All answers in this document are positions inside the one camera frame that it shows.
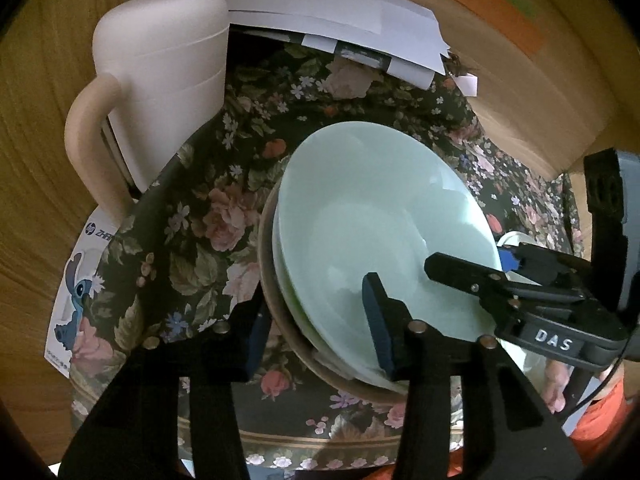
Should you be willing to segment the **orange sleeve forearm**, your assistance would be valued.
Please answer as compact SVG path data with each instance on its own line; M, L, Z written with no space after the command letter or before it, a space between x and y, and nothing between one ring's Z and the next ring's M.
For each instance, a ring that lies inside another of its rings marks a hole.
M636 403L636 396L626 396L625 367L620 364L570 434L584 465L592 463L611 444Z

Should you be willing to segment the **right hand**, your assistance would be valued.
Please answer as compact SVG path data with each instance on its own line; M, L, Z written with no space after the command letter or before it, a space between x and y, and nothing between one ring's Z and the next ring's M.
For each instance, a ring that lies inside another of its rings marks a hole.
M552 414L565 408L564 389L570 382L573 369L560 361L548 360L544 369L544 386L540 396Z

